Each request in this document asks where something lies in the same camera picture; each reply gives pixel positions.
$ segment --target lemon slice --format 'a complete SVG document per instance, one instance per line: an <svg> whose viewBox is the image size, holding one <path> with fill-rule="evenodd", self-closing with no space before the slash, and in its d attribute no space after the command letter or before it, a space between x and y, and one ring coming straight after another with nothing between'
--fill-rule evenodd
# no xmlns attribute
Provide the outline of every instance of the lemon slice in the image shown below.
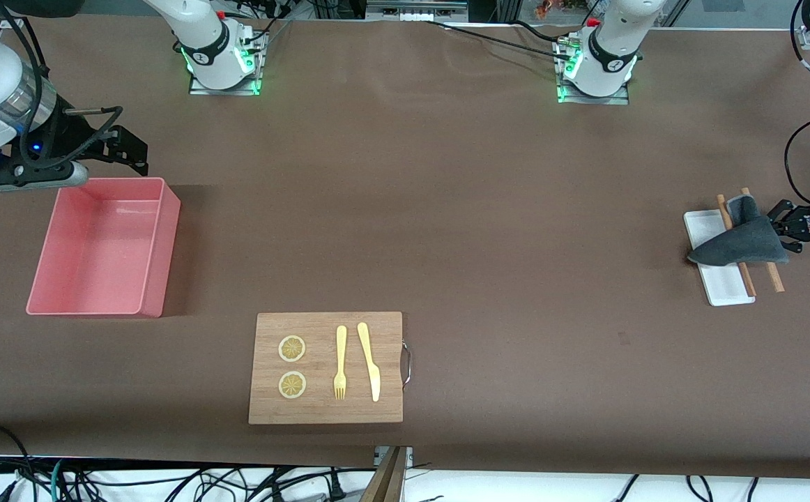
<svg viewBox="0 0 810 502"><path fill-rule="evenodd" d="M304 353L306 353L306 342L296 335L284 337L284 340L278 344L278 356L288 363L299 361Z"/></svg>
<svg viewBox="0 0 810 502"><path fill-rule="evenodd" d="M296 400L306 391L306 377L300 372L287 372L278 381L278 391L288 400Z"/></svg>

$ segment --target pink plastic bin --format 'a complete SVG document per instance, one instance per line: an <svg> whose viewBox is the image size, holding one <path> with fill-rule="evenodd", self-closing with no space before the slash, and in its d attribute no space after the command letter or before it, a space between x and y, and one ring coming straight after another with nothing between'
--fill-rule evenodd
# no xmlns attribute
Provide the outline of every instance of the pink plastic bin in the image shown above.
<svg viewBox="0 0 810 502"><path fill-rule="evenodd" d="M60 188L26 312L160 317L179 207L162 178Z"/></svg>

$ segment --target wooden cutting board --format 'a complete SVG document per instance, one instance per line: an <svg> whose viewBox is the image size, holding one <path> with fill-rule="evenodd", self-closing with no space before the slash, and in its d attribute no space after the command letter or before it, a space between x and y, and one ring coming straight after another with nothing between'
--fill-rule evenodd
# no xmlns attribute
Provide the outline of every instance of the wooden cutting board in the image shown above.
<svg viewBox="0 0 810 502"><path fill-rule="evenodd" d="M366 322L371 355L380 368L380 400L371 400L365 353L356 325ZM336 330L347 327L346 398L335 400L337 372ZM278 344L296 335L306 345L303 357L288 363L278 355ZM251 425L278 423L400 423L402 421L401 312L290 312L259 314L253 347L250 390ZM302 396L281 395L278 381L287 372L306 378Z"/></svg>

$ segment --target brown table surface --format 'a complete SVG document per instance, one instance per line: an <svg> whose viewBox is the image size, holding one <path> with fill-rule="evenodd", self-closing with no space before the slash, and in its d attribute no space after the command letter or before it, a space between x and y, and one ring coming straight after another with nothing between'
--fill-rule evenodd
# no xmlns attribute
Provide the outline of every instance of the brown table surface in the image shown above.
<svg viewBox="0 0 810 502"><path fill-rule="evenodd" d="M758 301L714 308L682 221L790 196L786 33L652 32L632 104L593 107L423 23L294 23L259 98L186 94L159 18L35 23L57 89L123 105L183 209L166 317L74 321L24 312L54 191L0 195L0 425L31 453L810 476L810 246L786 293L752 266ZM810 196L810 134L793 162ZM297 311L405 312L404 423L247 425L256 314Z"/></svg>

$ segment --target yellow plastic knife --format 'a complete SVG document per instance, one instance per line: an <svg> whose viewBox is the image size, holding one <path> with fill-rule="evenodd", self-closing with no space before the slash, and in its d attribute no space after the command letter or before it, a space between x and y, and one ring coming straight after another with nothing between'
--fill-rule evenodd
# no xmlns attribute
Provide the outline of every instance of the yellow plastic knife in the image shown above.
<svg viewBox="0 0 810 502"><path fill-rule="evenodd" d="M367 324L358 322L358 339L361 340L361 349L365 351L367 361L367 376L371 379L371 398L376 402L380 399L380 368L374 364L371 357L371 339L367 332Z"/></svg>

